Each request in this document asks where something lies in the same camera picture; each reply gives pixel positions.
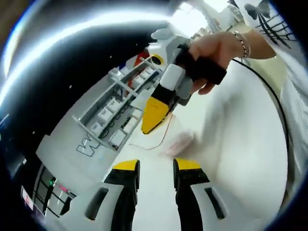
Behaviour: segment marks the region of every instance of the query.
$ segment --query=white shirt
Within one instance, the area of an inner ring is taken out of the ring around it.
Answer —
[[[264,36],[288,67],[281,102],[294,149],[294,158],[291,158],[302,175],[308,159],[308,75],[300,43],[269,0],[236,0],[236,4],[246,24]]]

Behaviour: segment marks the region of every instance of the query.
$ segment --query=bracelet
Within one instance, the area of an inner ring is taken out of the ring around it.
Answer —
[[[232,32],[235,37],[237,38],[237,40],[239,40],[243,46],[243,49],[244,49],[244,56],[242,58],[248,58],[249,55],[250,55],[250,46],[248,46],[248,43],[247,43],[247,39],[239,32],[237,31],[234,31]]]

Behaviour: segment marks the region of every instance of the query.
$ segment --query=white table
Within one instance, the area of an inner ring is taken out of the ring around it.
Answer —
[[[172,159],[160,153],[186,128],[195,131],[195,142],[181,156],[197,160],[210,180],[237,196],[247,212],[273,219],[284,196],[287,150],[277,110],[257,76],[231,63],[219,86],[206,96],[193,95],[174,115],[160,148],[145,151],[130,143],[156,146],[168,121],[150,135],[143,135],[139,124],[114,162],[141,162],[133,230],[180,230]]]

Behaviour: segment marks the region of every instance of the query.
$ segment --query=red wire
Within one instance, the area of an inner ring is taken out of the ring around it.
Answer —
[[[133,144],[133,143],[130,143],[129,145],[134,146],[134,147],[137,147],[137,148],[141,148],[141,149],[147,150],[147,151],[152,150],[152,149],[155,149],[155,148],[158,148],[158,147],[163,143],[163,141],[164,141],[164,139],[165,139],[165,137],[166,137],[166,135],[167,135],[167,131],[168,131],[168,128],[169,128],[169,125],[170,125],[170,122],[171,122],[172,117],[173,117],[173,114],[171,114],[170,120],[169,120],[169,122],[168,122],[168,126],[167,126],[167,128],[166,128],[166,131],[165,131],[165,133],[164,133],[164,136],[163,136],[162,140],[160,141],[159,145],[157,145],[157,146],[155,146],[155,147],[153,147],[153,148],[143,148],[143,147],[140,147],[140,146],[135,145],[135,144]]]

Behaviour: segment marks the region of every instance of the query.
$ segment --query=hand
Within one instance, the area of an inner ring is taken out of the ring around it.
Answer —
[[[203,36],[192,43],[189,53],[195,60],[200,56],[208,57],[224,69],[227,69],[233,58],[244,55],[244,50],[240,41],[232,33],[218,32]],[[194,82],[192,93],[199,90],[200,95],[208,94],[214,86],[214,84],[207,82],[205,70],[205,76]]]

